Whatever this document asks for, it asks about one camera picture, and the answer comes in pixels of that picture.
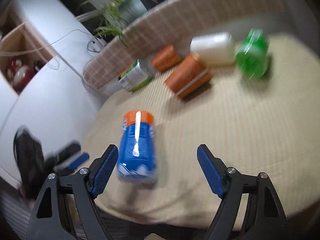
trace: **blue and orange bottle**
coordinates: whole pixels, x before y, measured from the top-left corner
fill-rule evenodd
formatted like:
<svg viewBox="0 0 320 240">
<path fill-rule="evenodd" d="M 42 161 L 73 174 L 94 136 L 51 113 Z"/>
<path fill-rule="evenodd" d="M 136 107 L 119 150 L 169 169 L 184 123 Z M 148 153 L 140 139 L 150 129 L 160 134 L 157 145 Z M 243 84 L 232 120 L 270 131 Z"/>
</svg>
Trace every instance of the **blue and orange bottle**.
<svg viewBox="0 0 320 240">
<path fill-rule="evenodd" d="M 156 181 L 153 121 L 147 111 L 132 110 L 124 115 L 117 163 L 120 180 L 136 184 Z"/>
</svg>

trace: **blue gripper pad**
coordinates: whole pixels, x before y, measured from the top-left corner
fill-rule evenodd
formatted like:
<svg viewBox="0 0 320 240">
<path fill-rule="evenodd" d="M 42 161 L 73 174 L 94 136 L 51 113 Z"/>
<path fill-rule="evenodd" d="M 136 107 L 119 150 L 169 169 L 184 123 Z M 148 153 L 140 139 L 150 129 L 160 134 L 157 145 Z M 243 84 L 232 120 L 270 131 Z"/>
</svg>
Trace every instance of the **blue gripper pad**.
<svg viewBox="0 0 320 240">
<path fill-rule="evenodd" d="M 197 159 L 201 166 L 201 169 L 208 181 L 208 184 L 214 194 L 217 194 L 219 198 L 223 198 L 225 190 L 222 186 L 222 177 L 219 175 L 218 170 L 214 166 L 213 162 L 210 160 L 208 155 L 213 155 L 207 148 L 207 146 L 200 145 L 197 149 Z"/>
<path fill-rule="evenodd" d="M 93 188 L 90 192 L 92 199 L 96 199 L 98 195 L 103 193 L 111 176 L 113 168 L 116 166 L 116 163 L 118 161 L 118 148 L 115 145 L 110 145 L 105 151 L 104 155 L 105 154 L 108 154 L 108 156 L 100 166 L 93 179 Z"/>
</svg>

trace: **white cable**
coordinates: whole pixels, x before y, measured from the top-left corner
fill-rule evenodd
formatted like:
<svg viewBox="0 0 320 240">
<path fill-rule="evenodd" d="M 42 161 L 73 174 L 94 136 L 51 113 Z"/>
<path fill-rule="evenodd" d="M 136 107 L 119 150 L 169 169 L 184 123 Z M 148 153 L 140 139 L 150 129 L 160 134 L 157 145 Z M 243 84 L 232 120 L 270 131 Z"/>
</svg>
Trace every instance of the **white cable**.
<svg viewBox="0 0 320 240">
<path fill-rule="evenodd" d="M 36 52 L 36 51 L 40 51 L 41 49 L 47 48 L 47 47 L 57 43 L 58 41 L 61 41 L 63 38 L 65 38 L 66 36 L 68 36 L 70 33 L 74 32 L 74 31 L 80 31 L 80 32 L 82 32 L 84 34 L 93 36 L 91 33 L 86 33 L 84 31 L 76 29 L 76 30 L 72 30 L 68 34 L 64 35 L 62 38 L 58 39 L 57 41 L 55 41 L 55 42 L 53 42 L 53 43 L 51 43 L 51 44 L 49 44 L 47 46 L 44 46 L 44 47 L 41 47 L 41 48 L 37 48 L 37 49 L 32 49 L 32 50 L 18 51 L 18 52 L 0 51 L 0 57 L 15 57 L 15 56 L 20 56 L 20 55 L 25 55 L 25 54 L 33 53 L 33 52 Z"/>
</svg>

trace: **brown checkered fabric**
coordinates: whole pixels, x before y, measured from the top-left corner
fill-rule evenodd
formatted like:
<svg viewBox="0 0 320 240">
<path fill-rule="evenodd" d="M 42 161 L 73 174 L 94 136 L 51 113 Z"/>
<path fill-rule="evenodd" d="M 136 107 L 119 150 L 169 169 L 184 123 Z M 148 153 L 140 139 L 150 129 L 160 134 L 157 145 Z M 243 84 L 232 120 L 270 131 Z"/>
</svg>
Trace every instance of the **brown checkered fabric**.
<svg viewBox="0 0 320 240">
<path fill-rule="evenodd" d="M 128 48 L 115 37 L 84 70 L 100 89 L 135 59 L 217 24 L 258 13 L 283 11 L 282 0 L 166 0 L 124 30 Z"/>
</svg>

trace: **red object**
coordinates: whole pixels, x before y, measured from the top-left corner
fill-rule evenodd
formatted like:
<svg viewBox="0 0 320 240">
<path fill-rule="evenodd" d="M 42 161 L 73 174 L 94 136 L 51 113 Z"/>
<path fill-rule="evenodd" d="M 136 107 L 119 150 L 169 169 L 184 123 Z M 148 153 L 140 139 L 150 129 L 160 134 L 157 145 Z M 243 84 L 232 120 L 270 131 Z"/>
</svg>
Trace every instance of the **red object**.
<svg viewBox="0 0 320 240">
<path fill-rule="evenodd" d="M 31 69 L 29 68 L 29 66 L 24 65 L 21 68 L 19 68 L 19 70 L 17 71 L 17 73 L 15 74 L 14 78 L 13 78 L 13 88 L 17 91 L 17 92 L 21 92 L 26 85 L 28 85 L 28 83 L 30 82 L 30 80 L 33 78 L 35 74 L 31 71 Z"/>
<path fill-rule="evenodd" d="M 10 58 L 6 66 L 6 74 L 9 81 L 12 81 L 15 74 L 22 67 L 22 61 L 18 58 Z"/>
</svg>

